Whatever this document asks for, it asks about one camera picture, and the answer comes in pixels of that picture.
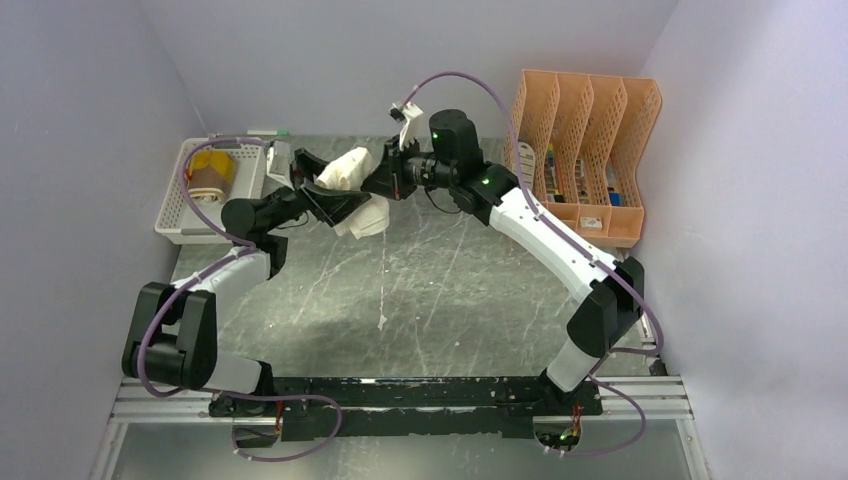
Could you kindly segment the cream white towel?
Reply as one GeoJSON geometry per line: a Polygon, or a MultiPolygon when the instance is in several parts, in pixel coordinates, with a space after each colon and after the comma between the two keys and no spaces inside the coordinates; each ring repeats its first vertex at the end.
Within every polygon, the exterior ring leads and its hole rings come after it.
{"type": "MultiPolygon", "coordinates": [[[[354,148],[330,162],[317,177],[316,184],[329,190],[360,191],[367,177],[379,163],[366,147],[354,148]]],[[[355,239],[383,233],[390,225],[390,206],[387,199],[373,194],[371,198],[333,227],[338,236],[352,235],[355,239]]]]}

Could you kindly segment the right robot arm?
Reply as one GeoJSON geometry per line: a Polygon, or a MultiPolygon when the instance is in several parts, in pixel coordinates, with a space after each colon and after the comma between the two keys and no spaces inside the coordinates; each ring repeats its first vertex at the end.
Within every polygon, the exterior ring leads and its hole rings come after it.
{"type": "Polygon", "coordinates": [[[414,134],[424,117],[415,105],[394,106],[390,115],[401,131],[385,142],[364,191],[403,200],[419,187],[447,190],[460,211],[524,247],[578,300],[566,340],[543,371],[539,389],[548,412],[565,413],[578,399],[577,387],[641,317],[635,297],[644,290],[643,266],[593,246],[525,195],[514,173],[485,159],[476,127],[463,111],[430,116],[429,151],[421,150],[414,134]]]}

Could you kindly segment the yellow brown bear towel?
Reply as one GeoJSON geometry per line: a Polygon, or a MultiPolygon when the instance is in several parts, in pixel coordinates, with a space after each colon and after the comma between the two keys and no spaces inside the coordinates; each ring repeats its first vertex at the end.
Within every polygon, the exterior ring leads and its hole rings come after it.
{"type": "Polygon", "coordinates": [[[231,192],[237,162],[222,150],[195,153],[185,169],[187,191],[199,204],[223,204],[231,192]]]}

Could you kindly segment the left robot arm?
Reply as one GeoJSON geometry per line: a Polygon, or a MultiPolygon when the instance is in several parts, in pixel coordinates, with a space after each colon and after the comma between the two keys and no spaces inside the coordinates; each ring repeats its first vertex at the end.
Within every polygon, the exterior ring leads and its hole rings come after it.
{"type": "Polygon", "coordinates": [[[218,349],[218,317],[285,265],[288,240],[277,229],[313,217],[357,237],[383,231],[388,208],[364,191],[377,161],[354,148],[325,162],[300,149],[290,183],[261,199],[234,198],[221,210],[232,242],[213,264],[173,283],[150,282],[139,292],[121,358],[125,375],[153,396],[181,391],[221,393],[261,416],[278,401],[269,364],[218,349]]]}

